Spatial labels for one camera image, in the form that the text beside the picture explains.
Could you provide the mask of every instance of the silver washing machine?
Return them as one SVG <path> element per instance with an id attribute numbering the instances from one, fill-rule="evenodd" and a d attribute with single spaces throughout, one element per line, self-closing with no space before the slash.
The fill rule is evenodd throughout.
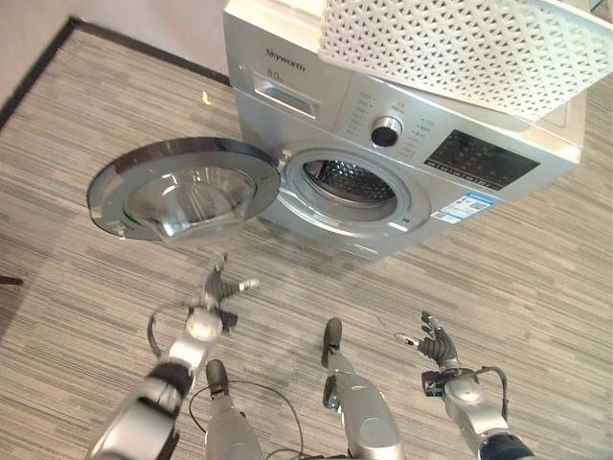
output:
<path id="1" fill-rule="evenodd" d="M 123 155 L 90 186 L 92 220 L 126 238 L 200 244 L 258 216 L 377 260 L 579 162 L 584 97 L 531 124 L 326 64 L 319 8 L 231 0 L 243 142 L 175 139 Z"/>

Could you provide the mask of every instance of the brand logo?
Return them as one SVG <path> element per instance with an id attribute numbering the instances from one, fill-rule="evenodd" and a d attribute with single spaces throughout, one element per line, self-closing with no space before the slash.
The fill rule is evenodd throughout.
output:
<path id="1" fill-rule="evenodd" d="M 278 55 L 277 53 L 272 51 L 270 48 L 266 48 L 266 54 L 270 58 L 275 59 L 277 62 L 282 62 L 283 64 L 288 65 L 289 67 L 291 67 L 293 69 L 300 70 L 301 72 L 306 72 L 307 71 L 307 69 L 305 68 L 305 66 L 301 62 L 297 62 L 297 61 L 292 60 L 290 58 L 287 58 L 285 56 Z"/>

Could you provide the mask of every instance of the robot leg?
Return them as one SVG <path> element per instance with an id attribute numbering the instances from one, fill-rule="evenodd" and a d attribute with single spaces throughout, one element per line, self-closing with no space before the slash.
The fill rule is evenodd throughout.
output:
<path id="1" fill-rule="evenodd" d="M 332 318 L 324 334 L 322 364 L 329 377 L 324 406 L 341 413 L 350 456 L 374 460 L 403 460 L 402 441 L 396 422 L 381 393 L 358 376 L 340 352 L 342 324 Z"/>
<path id="2" fill-rule="evenodd" d="M 215 383 L 211 370 L 223 373 L 225 383 Z M 211 385 L 213 402 L 211 420 L 206 437 L 207 460 L 261 460 L 258 439 L 245 417 L 235 408 L 227 390 L 227 378 L 221 361 L 211 361 L 207 365 L 207 379 Z"/>

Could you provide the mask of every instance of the open door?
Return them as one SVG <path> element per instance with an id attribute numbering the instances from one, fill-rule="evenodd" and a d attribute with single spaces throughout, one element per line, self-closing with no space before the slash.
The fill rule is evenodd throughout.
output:
<path id="1" fill-rule="evenodd" d="M 277 162 L 248 144 L 172 139 L 126 153 L 87 191 L 92 220 L 123 238 L 167 245 L 228 238 L 277 197 Z"/>

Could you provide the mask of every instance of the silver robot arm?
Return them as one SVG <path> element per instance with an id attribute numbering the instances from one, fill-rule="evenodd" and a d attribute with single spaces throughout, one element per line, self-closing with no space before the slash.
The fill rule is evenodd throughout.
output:
<path id="1" fill-rule="evenodd" d="M 477 375 L 483 371 L 462 368 L 453 341 L 441 323 L 424 311 L 422 329 L 429 335 L 424 340 L 397 333 L 396 338 L 434 359 L 439 372 L 421 375 L 426 396 L 440 397 L 451 420 L 461 430 L 468 447 L 480 460 L 535 459 L 532 451 L 512 435 L 507 423 L 506 402 L 499 412 L 486 398 Z"/>
<path id="2" fill-rule="evenodd" d="M 257 285 L 227 283 L 217 264 L 204 285 L 200 305 L 190 310 L 185 330 L 101 429 L 86 460 L 169 460 L 179 441 L 175 422 L 217 339 L 237 323 L 221 300 Z"/>

